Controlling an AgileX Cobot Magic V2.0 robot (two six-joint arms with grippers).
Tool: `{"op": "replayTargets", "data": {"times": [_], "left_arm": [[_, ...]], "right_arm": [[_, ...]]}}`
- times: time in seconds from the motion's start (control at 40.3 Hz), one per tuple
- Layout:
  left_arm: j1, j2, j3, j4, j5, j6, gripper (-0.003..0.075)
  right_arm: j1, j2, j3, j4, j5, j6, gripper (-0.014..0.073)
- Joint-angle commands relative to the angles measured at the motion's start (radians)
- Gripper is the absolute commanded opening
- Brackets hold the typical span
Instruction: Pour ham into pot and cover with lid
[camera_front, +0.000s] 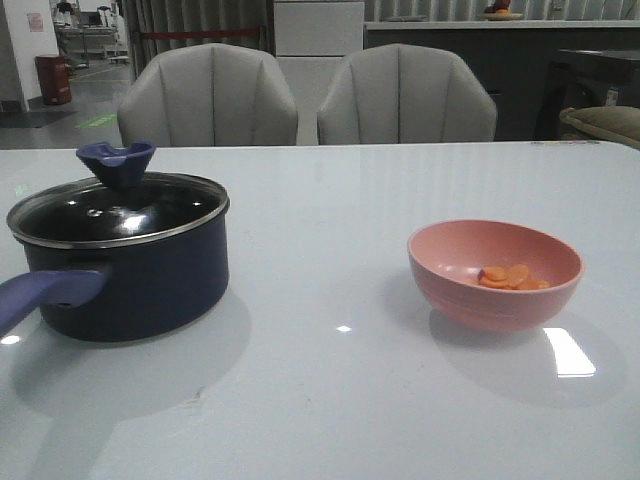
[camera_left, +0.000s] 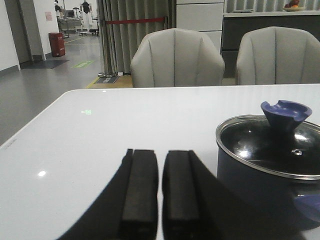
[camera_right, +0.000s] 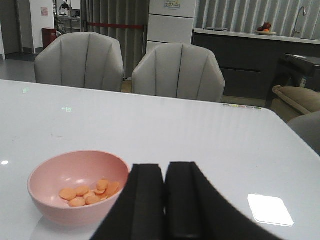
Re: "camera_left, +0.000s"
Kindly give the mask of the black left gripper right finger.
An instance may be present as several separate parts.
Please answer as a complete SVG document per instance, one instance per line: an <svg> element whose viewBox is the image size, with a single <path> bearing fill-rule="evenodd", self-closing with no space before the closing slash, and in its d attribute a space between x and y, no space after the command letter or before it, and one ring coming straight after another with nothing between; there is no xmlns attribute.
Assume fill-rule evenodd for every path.
<svg viewBox="0 0 320 240"><path fill-rule="evenodd" d="M162 176L166 240L251 240L246 206L193 151L170 150Z"/></svg>

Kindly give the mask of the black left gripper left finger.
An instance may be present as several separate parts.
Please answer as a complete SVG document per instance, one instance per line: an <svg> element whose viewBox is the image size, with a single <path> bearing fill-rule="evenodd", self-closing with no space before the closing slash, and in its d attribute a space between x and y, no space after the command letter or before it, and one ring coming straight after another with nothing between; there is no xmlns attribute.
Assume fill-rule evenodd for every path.
<svg viewBox="0 0 320 240"><path fill-rule="evenodd" d="M128 149L110 182L61 240L154 240L159 170L152 150Z"/></svg>

